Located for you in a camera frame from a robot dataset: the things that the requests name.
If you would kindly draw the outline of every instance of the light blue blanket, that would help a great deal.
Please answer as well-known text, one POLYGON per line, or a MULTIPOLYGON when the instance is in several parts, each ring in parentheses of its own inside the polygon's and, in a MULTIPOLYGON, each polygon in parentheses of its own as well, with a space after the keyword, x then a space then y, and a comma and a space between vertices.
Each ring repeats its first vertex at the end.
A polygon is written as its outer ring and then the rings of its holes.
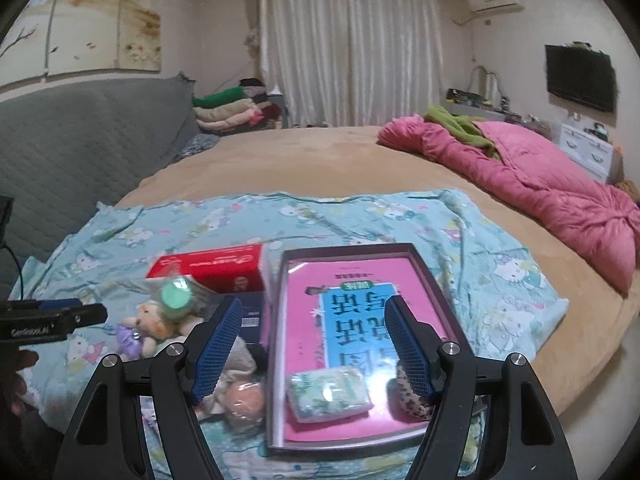
MULTIPOLYGON (((46 264, 30 258, 24 266, 27 296, 100 301, 109 311, 104 325, 38 346, 40 361, 25 372, 28 400, 60 431, 66 430, 96 363, 116 350, 115 325, 148 299, 144 276, 162 254, 262 242, 275 271, 284 250, 410 242, 440 283, 474 352, 491 358, 519 351, 533 359, 568 305, 529 251, 457 190, 341 199, 274 193, 98 209, 46 264)), ((162 478, 168 470, 148 403, 145 424, 154 468, 162 478)), ((481 427, 476 419, 463 473, 474 467, 481 427)), ((409 448, 369 459, 301 463, 267 457, 263 434, 237 436, 223 422, 206 422, 203 430, 227 479, 391 480, 402 478, 415 454, 409 448)))

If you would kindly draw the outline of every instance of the air conditioner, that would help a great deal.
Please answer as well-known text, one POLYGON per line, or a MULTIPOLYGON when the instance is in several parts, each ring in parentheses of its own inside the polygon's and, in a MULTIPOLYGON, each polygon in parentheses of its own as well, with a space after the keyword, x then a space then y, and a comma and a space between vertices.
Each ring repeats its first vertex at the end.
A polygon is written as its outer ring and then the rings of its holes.
POLYGON ((495 14, 498 12, 510 12, 522 10, 524 5, 520 0, 468 0, 469 7, 478 14, 495 14))

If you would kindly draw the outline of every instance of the pink book cover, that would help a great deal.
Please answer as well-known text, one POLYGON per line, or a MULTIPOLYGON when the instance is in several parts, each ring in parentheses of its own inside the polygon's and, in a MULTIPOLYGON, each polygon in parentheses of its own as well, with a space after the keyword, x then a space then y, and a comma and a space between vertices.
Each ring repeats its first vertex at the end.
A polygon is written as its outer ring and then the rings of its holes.
POLYGON ((296 262, 290 264, 287 280, 286 375, 356 366, 366 378, 373 408, 333 422, 299 423, 287 403, 284 439, 318 443, 383 438, 425 425, 405 414, 395 397, 398 356, 384 326, 386 299, 402 295, 418 321, 429 323, 441 338, 451 334, 411 261, 296 262))

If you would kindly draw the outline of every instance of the human hand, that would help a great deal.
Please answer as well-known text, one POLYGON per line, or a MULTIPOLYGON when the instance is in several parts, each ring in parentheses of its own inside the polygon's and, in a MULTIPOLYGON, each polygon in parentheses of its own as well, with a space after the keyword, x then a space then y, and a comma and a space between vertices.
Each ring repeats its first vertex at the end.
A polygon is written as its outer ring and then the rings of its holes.
POLYGON ((38 354, 31 350, 20 350, 17 346, 0 344, 0 390, 6 405, 16 416, 26 412, 21 395, 27 393, 27 384, 16 372, 38 362, 38 354))

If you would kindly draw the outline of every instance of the black tv screen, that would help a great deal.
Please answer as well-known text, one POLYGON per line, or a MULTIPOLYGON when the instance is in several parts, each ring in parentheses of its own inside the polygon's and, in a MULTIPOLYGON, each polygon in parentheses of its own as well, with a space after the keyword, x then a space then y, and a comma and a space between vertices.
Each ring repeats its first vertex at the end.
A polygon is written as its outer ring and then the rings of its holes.
POLYGON ((546 91, 603 112, 616 108, 616 73, 602 52, 545 45, 546 91))

